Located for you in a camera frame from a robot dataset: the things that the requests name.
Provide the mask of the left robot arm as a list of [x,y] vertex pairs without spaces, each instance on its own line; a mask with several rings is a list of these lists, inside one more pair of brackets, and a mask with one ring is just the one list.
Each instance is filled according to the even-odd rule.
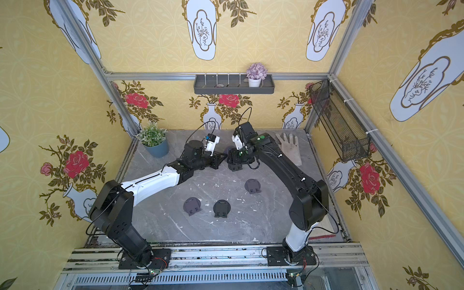
[[148,267],[154,254],[147,240],[132,225],[133,208],[156,193],[182,184],[197,170],[217,169],[227,158],[226,154],[215,151],[219,142],[220,138],[213,134],[206,136],[205,143],[188,141],[181,157],[161,170],[133,181],[108,181],[89,211],[91,222],[118,244],[138,267]]

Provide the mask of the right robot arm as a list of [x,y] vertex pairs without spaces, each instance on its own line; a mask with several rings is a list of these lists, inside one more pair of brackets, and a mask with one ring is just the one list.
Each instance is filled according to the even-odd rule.
[[283,247],[296,256],[306,246],[310,232],[329,213],[329,189],[323,181],[316,181],[301,171],[267,133],[258,134],[249,122],[240,124],[233,133],[235,148],[228,152],[228,168],[242,170],[255,161],[267,165],[290,192],[293,202],[289,209],[292,221]]

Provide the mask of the black phone stand front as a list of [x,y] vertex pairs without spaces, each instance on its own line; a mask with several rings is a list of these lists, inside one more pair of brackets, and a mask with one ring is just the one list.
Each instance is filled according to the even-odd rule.
[[213,206],[213,212],[216,218],[227,218],[232,207],[227,200],[220,199]]

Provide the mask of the purple phone stand front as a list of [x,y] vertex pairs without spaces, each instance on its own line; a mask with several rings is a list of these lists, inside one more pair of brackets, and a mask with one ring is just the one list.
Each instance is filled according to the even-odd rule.
[[201,211],[201,201],[195,197],[188,198],[183,204],[183,210],[192,216]]

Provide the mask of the grey work glove back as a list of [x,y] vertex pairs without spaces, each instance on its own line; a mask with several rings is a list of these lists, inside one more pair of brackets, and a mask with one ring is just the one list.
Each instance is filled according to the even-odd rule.
[[298,136],[294,134],[276,134],[275,137],[279,142],[279,148],[296,166],[302,165]]

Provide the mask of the green plant blue pot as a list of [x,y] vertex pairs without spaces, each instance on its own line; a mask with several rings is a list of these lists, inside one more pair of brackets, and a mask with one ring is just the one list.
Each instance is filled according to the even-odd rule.
[[157,122],[152,122],[143,128],[136,138],[155,158],[161,158],[168,154],[169,144],[167,141],[167,130],[158,127]]

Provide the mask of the purple flower white pot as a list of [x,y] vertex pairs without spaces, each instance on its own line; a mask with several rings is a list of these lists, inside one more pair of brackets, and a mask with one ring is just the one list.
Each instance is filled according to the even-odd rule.
[[258,62],[251,64],[246,71],[249,87],[260,87],[261,82],[267,77],[267,72],[268,70],[262,63]]

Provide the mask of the grey wall shelf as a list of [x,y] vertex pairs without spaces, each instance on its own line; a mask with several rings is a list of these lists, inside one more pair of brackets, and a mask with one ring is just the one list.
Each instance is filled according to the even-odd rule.
[[273,94],[275,83],[272,75],[261,81],[259,87],[251,87],[245,74],[210,73],[197,74],[193,83],[194,93],[206,94]]

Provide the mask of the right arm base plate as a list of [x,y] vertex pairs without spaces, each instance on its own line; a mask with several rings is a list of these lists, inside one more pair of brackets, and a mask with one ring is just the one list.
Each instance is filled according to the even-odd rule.
[[305,246],[298,252],[292,252],[283,246],[266,247],[268,266],[313,266],[317,264],[317,259],[313,247]]

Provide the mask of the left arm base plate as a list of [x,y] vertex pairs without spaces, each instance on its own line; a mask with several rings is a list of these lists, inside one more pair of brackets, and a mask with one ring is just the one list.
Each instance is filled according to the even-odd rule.
[[159,269],[169,266],[172,250],[168,248],[152,249],[133,258],[126,251],[122,252],[118,260],[118,269]]

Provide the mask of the aluminium frame rail front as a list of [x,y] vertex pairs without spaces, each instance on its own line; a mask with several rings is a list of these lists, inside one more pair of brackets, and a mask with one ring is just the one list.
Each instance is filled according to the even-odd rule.
[[78,248],[56,289],[123,286],[283,282],[297,290],[376,290],[358,243],[310,244],[297,262],[277,244],[153,244],[152,262],[133,264],[119,248]]

